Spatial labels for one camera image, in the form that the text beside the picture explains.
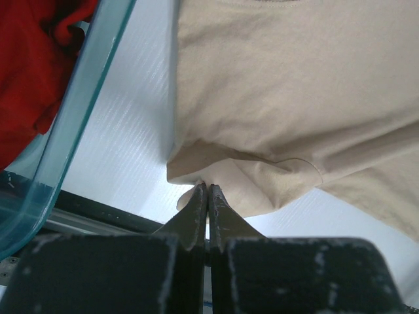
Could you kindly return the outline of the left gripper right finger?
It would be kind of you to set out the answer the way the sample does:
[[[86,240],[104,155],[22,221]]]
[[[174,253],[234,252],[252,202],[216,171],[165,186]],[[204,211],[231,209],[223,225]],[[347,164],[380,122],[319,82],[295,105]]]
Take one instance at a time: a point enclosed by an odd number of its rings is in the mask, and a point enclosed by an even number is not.
[[[261,235],[209,188],[215,313],[404,313],[378,249],[360,238]]]

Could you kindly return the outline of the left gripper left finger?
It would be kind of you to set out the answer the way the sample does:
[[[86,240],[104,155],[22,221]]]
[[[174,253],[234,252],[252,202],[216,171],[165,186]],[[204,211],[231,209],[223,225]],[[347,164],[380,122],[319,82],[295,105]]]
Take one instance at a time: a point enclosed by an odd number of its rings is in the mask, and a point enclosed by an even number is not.
[[[207,188],[151,235],[45,235],[29,244],[2,313],[201,313]]]

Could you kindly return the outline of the beige t shirt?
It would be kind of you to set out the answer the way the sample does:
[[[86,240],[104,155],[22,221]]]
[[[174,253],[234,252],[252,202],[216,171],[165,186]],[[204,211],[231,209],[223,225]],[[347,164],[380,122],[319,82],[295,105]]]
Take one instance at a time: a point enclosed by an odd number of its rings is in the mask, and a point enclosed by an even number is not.
[[[182,1],[171,183],[319,188],[418,239],[418,2]]]

